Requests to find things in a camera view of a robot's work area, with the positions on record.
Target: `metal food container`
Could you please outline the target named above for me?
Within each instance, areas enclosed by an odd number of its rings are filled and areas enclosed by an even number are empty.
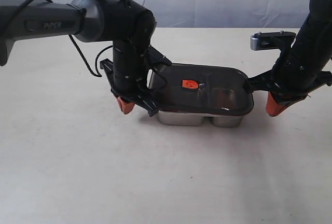
[[[217,127],[238,127],[254,107],[253,95],[243,89],[247,78],[235,68],[163,66],[149,83],[160,109],[157,118],[167,125],[199,126],[208,117]]]

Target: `dark transparent lid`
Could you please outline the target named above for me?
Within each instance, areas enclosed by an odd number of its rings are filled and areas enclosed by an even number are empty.
[[[234,68],[176,64],[153,73],[150,88],[161,111],[243,116],[254,107],[243,84],[247,76]]]

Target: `stainless steel container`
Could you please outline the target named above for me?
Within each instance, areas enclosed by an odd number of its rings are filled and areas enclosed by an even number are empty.
[[[246,79],[234,68],[173,64],[153,73],[149,87],[163,124],[199,126],[209,118],[216,127],[234,128],[254,107]]]

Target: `white tabletop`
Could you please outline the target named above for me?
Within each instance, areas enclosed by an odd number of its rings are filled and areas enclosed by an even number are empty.
[[[279,55],[250,50],[258,31],[157,29],[153,45],[255,76]],[[80,46],[92,64],[107,44]],[[327,86],[276,118],[257,92],[237,129],[166,126],[138,107],[124,116],[107,79],[55,37],[17,42],[0,89],[1,224],[331,223]]]

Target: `clear plastic lid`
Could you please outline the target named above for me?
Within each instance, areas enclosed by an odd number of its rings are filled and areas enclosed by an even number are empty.
[[[243,116],[254,107],[243,84],[247,76],[228,67],[176,64],[153,73],[150,88],[161,111]]]

